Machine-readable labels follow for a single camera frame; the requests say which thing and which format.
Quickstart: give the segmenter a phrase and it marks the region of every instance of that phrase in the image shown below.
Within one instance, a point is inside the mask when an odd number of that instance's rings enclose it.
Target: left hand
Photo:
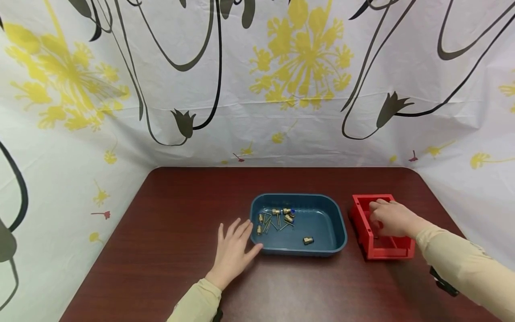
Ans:
[[[209,282],[223,291],[229,283],[240,275],[245,267],[256,257],[263,244],[256,244],[245,254],[245,246],[252,232],[253,224],[246,220],[238,228],[240,219],[236,219],[224,237],[224,225],[218,228],[218,247],[216,248],[215,264],[205,276]]]

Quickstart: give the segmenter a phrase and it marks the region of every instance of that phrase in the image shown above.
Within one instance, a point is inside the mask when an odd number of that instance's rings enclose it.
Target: right hand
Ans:
[[[431,223],[417,216],[413,211],[404,205],[396,202],[387,202],[383,199],[372,201],[370,207],[370,221],[380,227],[380,235],[415,238],[422,229],[430,226]]]

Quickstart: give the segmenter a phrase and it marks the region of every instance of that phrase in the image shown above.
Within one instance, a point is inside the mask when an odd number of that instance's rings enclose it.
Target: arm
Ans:
[[[427,262],[450,285],[502,321],[515,321],[515,273],[483,249],[435,225],[416,235]]]
[[[515,273],[479,246],[417,216],[398,202],[370,203],[370,220],[380,234],[409,236],[450,285],[503,321],[515,322]]]
[[[225,236],[224,225],[220,224],[213,268],[181,298],[167,322],[211,322],[216,315],[222,291],[263,248],[263,244],[256,244],[245,253],[253,225],[247,220],[236,227],[239,221],[229,226]]]
[[[221,296],[222,291],[203,278],[181,298],[167,322],[210,322]]]

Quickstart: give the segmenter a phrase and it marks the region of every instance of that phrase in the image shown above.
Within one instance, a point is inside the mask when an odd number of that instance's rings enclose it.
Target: blue plastic tray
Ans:
[[[262,212],[271,214],[272,209],[283,208],[295,210],[295,226],[276,231],[270,225],[267,234],[258,235],[258,215]],[[340,208],[333,199],[324,195],[259,195],[250,207],[250,220],[254,223],[250,239],[255,244],[263,243],[262,253],[266,254],[328,257],[339,252],[347,243]],[[272,217],[272,222],[277,226],[276,216]],[[281,226],[284,225],[284,215],[281,214]],[[302,239],[308,236],[313,237],[315,242],[304,245]]]

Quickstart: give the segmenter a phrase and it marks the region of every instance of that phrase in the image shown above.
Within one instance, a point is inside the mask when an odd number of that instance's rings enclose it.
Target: hand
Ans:
[[[415,238],[418,233],[431,223],[417,216],[413,211],[396,201],[387,202],[383,199],[372,201],[370,221],[381,228],[379,234],[385,236]]]
[[[245,246],[252,232],[253,224],[246,220],[238,228],[240,219],[236,219],[227,229],[224,237],[224,225],[218,228],[218,247],[216,248],[215,264],[205,279],[223,291],[229,283],[243,272],[245,267],[256,257],[263,244],[256,244],[245,254]]]

